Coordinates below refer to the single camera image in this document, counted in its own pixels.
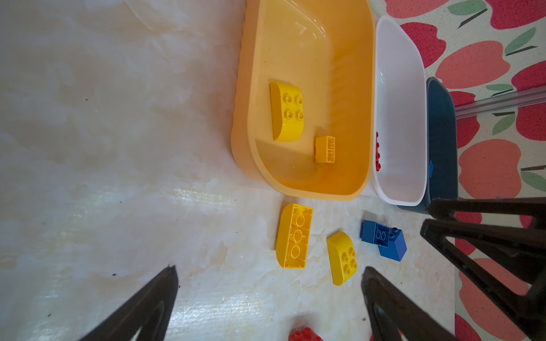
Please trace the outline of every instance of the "white marble surface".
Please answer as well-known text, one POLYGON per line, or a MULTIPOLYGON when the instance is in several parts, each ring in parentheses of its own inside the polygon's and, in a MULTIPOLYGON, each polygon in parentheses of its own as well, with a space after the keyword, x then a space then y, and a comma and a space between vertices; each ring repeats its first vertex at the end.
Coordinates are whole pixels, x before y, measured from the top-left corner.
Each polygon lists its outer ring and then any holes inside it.
POLYGON ((379 199, 287 198, 229 147, 245 1, 0 4, 0 333, 76 340, 168 264, 180 279, 168 340, 326 340, 371 334, 374 266, 453 331, 454 267, 424 216, 379 199), (275 257, 282 207, 314 208, 304 270, 275 257), (358 239, 362 218, 404 230, 401 263, 358 239), (332 283, 326 237, 359 272, 332 283))

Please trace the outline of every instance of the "yellow plastic bin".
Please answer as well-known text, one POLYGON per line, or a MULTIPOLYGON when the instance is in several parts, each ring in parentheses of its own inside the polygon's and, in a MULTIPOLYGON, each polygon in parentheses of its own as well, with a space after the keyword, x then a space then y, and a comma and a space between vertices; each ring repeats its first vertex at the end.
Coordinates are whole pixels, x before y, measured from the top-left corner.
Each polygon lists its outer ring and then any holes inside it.
POLYGON ((362 0, 248 0, 232 151, 255 180, 291 196, 351 200, 372 170, 375 25, 362 0), (274 141, 270 82, 298 87, 305 126, 274 141), (316 163, 317 137, 335 138, 335 162, 316 163))

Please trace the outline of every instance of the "blue duplo brick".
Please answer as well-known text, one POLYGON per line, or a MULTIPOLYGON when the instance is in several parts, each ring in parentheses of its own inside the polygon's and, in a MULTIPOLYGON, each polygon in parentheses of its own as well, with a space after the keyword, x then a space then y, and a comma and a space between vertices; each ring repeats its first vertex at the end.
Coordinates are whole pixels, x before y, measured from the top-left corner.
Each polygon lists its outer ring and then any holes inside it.
POLYGON ((387 247, 380 247, 379 253, 383 257, 401 261, 408 250, 404 234, 402 230, 397 228, 391 229, 391 234, 392 236, 389 238, 389 245, 387 247))
POLYGON ((389 235, 390 228, 381 224, 376 224, 376 231, 375 235, 373 236, 373 243, 378 246, 389 247, 389 235))
POLYGON ((373 244, 373 238, 375 236, 376 225, 377 223, 372 222, 371 220, 365 220, 362 222, 362 230, 360 232, 360 239, 362 239, 363 242, 373 244))

